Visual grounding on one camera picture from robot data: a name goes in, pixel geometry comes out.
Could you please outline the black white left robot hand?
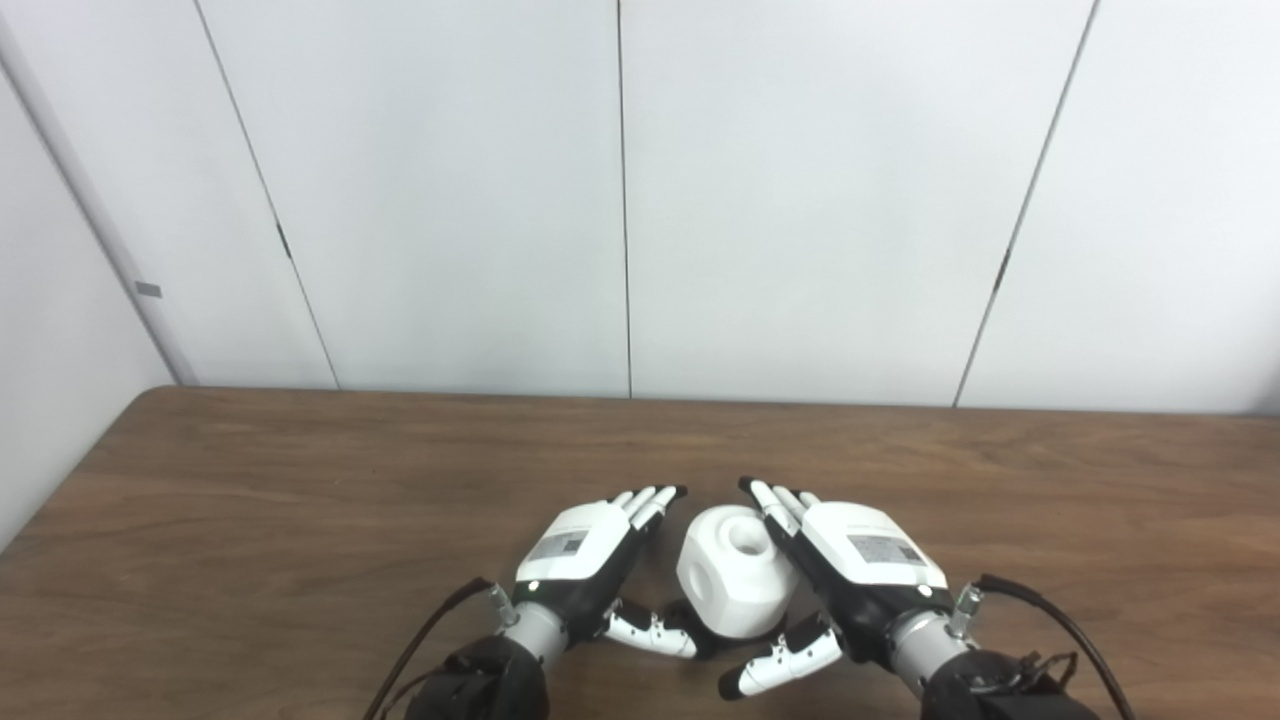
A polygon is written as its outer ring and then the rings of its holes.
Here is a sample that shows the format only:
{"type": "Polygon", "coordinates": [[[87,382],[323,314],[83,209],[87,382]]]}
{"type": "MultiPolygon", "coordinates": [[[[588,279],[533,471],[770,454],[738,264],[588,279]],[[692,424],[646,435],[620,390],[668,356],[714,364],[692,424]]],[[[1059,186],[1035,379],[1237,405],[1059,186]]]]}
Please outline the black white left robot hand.
{"type": "Polygon", "coordinates": [[[520,562],[516,620],[503,637],[544,669],[602,637],[677,659],[709,659],[713,642],[687,623],[627,601],[622,587],[685,486],[646,486],[562,511],[520,562]]]}

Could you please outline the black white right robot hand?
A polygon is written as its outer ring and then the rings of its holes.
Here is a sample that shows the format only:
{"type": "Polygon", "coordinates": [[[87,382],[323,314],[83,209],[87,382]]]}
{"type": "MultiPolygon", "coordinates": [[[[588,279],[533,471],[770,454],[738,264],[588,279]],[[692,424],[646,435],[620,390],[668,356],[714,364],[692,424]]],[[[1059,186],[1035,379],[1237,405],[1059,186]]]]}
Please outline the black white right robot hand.
{"type": "Polygon", "coordinates": [[[886,512],[755,477],[739,487],[820,607],[724,673],[722,700],[772,691],[842,659],[884,669],[923,700],[932,676],[969,651],[945,630],[954,598],[943,570],[886,512]]]}

